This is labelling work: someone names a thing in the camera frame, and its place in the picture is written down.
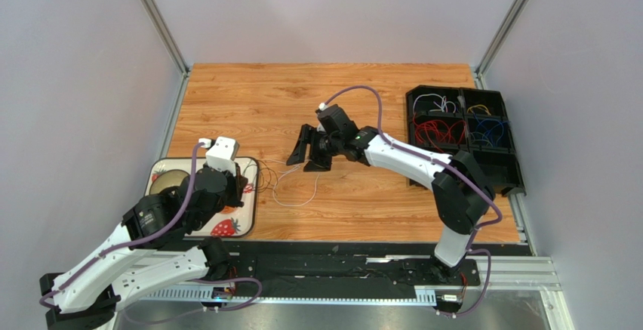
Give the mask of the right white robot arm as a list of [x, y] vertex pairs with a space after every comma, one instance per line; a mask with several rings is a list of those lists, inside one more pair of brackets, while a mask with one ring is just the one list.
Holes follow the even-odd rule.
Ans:
[[396, 140], [379, 128], [359, 128], [337, 105], [323, 106], [316, 113], [318, 126], [301, 126], [287, 165], [330, 171], [333, 158], [343, 156], [395, 172], [431, 190], [443, 223], [433, 257], [444, 268], [459, 266], [495, 198], [494, 188], [473, 155], [434, 153]]

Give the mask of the black compartment organizer bin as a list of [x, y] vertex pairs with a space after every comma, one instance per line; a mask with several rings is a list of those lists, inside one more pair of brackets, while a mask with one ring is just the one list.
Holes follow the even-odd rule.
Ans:
[[434, 153], [471, 153], [496, 193], [525, 194], [500, 92], [419, 85], [405, 94], [408, 143]]

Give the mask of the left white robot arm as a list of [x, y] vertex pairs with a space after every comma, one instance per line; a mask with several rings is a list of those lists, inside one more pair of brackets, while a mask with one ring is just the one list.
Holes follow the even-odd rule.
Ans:
[[231, 257], [217, 237], [157, 264], [135, 266], [181, 243], [225, 207], [243, 206], [247, 184], [238, 165], [231, 171], [205, 165], [180, 184], [141, 198], [80, 264], [40, 278], [47, 327], [96, 329], [142, 297], [178, 282], [228, 279]]

